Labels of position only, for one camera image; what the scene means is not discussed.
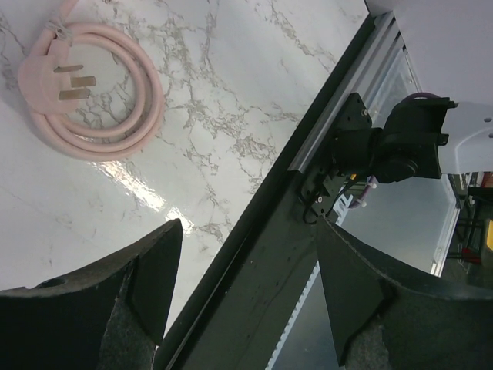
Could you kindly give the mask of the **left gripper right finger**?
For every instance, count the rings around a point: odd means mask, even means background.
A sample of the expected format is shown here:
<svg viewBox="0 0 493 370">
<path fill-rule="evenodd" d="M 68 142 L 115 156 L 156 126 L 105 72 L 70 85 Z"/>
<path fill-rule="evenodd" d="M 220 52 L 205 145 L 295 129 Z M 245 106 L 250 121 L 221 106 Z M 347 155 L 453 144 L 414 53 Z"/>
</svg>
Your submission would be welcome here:
<svg viewBox="0 0 493 370">
<path fill-rule="evenodd" d="M 337 363 L 346 369 L 490 369 L 492 291 L 446 281 L 329 221 L 316 247 Z"/>
</svg>

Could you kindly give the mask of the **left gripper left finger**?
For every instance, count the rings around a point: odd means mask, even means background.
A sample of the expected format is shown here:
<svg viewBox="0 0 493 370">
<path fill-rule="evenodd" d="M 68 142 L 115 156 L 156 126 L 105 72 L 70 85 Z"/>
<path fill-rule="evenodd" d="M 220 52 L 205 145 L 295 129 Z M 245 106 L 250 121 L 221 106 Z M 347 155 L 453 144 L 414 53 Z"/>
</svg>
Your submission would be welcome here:
<svg viewBox="0 0 493 370">
<path fill-rule="evenodd" d="M 183 241 L 171 220 L 34 288 L 1 292 L 3 369 L 151 369 Z"/>
</svg>

